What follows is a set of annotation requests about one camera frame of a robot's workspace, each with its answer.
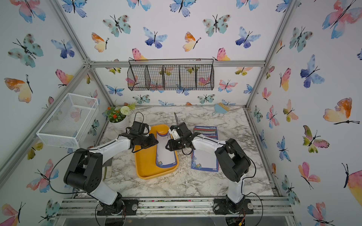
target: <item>hanging wire basket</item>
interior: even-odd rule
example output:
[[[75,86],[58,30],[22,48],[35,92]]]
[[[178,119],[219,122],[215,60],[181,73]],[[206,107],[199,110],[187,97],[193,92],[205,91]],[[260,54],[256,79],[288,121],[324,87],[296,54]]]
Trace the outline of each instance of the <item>hanging wire basket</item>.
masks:
[[[129,60],[128,88],[134,90],[212,90],[213,59]]]

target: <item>orange tray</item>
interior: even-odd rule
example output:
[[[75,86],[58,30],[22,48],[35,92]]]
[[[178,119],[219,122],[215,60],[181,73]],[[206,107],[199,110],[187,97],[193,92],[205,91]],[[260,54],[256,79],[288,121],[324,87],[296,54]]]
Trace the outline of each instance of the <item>orange tray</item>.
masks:
[[[167,125],[155,125],[151,127],[150,134],[153,133],[154,136],[157,138],[157,132],[161,135],[168,133],[169,127]],[[135,146],[135,151],[141,149],[140,146]],[[160,168],[156,166],[156,151],[157,145],[143,149],[139,152],[135,153],[135,160],[136,160],[136,172],[137,176],[144,180],[149,180],[152,178],[156,178],[159,176],[163,176],[175,171],[178,167],[178,156],[177,152],[175,151],[176,155],[176,165],[170,168]]]

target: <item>marble table surface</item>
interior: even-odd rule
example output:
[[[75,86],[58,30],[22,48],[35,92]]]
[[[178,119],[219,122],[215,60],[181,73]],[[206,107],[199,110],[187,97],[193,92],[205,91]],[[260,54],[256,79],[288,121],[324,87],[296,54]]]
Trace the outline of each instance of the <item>marble table surface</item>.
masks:
[[[230,106],[230,111],[224,115],[212,116],[213,106],[172,106],[172,107],[137,107],[130,115],[130,125],[134,114],[140,111],[144,122],[150,126],[166,124],[175,125],[176,112],[179,123],[185,122],[192,131],[196,125],[217,126],[219,140],[233,138],[238,141],[244,152],[255,162],[257,171],[254,178],[245,180],[244,194],[250,191],[258,195],[273,195],[258,148],[250,130],[245,112],[241,106]],[[137,121],[142,121],[142,115],[137,114]],[[104,144],[119,134],[114,127],[108,125],[101,144]],[[122,152],[113,158],[112,176],[104,182],[124,197],[168,197],[168,196],[224,196],[228,190],[228,179],[219,172],[206,172],[191,169],[191,155],[177,152],[179,166],[171,174],[150,180],[143,180],[136,174],[134,154]],[[249,168],[248,176],[254,174],[254,165]]]

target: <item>pink butterfly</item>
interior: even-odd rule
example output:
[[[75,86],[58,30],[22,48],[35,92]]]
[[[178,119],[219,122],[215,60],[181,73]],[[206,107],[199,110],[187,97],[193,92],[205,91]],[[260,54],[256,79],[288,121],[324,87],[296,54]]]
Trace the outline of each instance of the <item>pink butterfly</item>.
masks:
[[[272,94],[271,91],[269,91],[268,93],[266,93],[266,87],[264,88],[264,92],[261,93],[261,95],[263,96],[263,99],[266,99],[266,102],[268,102],[268,97]]]
[[[275,112],[274,114],[274,106],[272,105],[271,108],[269,109],[269,112],[266,113],[266,118],[269,119],[269,127],[272,129],[273,128],[273,124],[275,126],[279,125],[278,120],[274,117],[277,115],[277,112]]]
[[[311,186],[309,181],[320,182],[319,176],[316,176],[314,174],[309,176],[309,164],[307,162],[303,162],[303,166],[299,165],[298,169],[299,169],[300,174],[304,178],[304,180],[306,180],[306,182],[308,182],[310,190],[312,190],[311,188],[313,188],[313,187]]]
[[[40,174],[41,177],[31,181],[26,187],[31,188],[33,191],[35,191],[40,185],[40,187],[39,187],[40,192],[49,191],[49,189],[50,189],[49,181],[47,179],[45,179],[43,176],[45,176],[46,178],[49,178],[49,179],[57,178],[59,175],[58,169],[53,170],[52,174],[50,175],[50,172],[53,169],[53,166],[54,166],[53,162],[51,161],[51,159],[49,159],[45,165],[44,174],[40,173],[40,171],[38,170],[39,173],[36,172],[36,174]]]
[[[230,93],[232,91],[231,87],[235,87],[237,85],[237,82],[230,83],[230,80],[228,80],[226,83],[224,80],[220,80],[219,85],[219,92],[226,90],[227,93]]]

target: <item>orange butterfly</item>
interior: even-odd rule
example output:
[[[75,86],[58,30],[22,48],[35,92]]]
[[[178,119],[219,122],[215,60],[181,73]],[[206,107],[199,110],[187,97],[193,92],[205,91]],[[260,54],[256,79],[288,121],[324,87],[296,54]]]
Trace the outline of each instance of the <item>orange butterfly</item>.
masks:
[[[294,109],[292,108],[292,103],[290,101],[290,99],[288,100],[288,103],[287,103],[287,108],[284,108],[283,109],[283,113],[285,115],[287,115],[287,122],[290,122],[290,119],[293,119],[293,120],[298,120],[298,116],[296,116],[296,114],[294,114],[292,111],[294,111]]]
[[[185,49],[185,52],[188,52],[190,50],[193,50],[197,44],[197,42],[200,40],[201,38],[199,38],[197,41],[196,39],[192,36],[192,34],[190,32],[187,32],[185,34],[185,40],[187,42],[187,44],[185,44],[183,46],[183,48]]]
[[[285,71],[285,73],[284,73],[284,75],[282,76],[282,74],[280,73],[279,75],[280,75],[280,86],[279,87],[283,87],[283,89],[285,90],[285,91],[287,91],[288,90],[288,88],[289,88],[289,78],[290,78],[290,73],[291,73],[291,69],[290,68],[288,68],[286,71]]]
[[[33,91],[30,88],[30,84],[28,81],[28,75],[26,75],[26,83],[22,80],[17,80],[13,78],[4,78],[6,86],[19,93],[19,101],[24,101],[29,103],[31,101],[31,94]]]
[[[97,43],[94,48],[98,50],[98,52],[103,52],[105,49],[107,49],[107,43],[109,38],[107,38],[106,41],[104,41],[101,37],[99,37],[96,33],[92,32],[92,39],[95,43]]]
[[[266,93],[266,87],[264,88],[264,92],[261,93],[261,95],[263,96],[263,99],[266,99],[266,101],[268,102],[268,97],[272,94],[271,91],[269,91],[268,93]]]
[[[337,106],[335,106],[336,110],[326,109],[324,111],[323,118],[326,121],[335,122],[335,125],[340,123],[357,123],[359,121],[350,121],[348,120],[351,115],[352,110],[352,98],[345,98],[338,101]]]

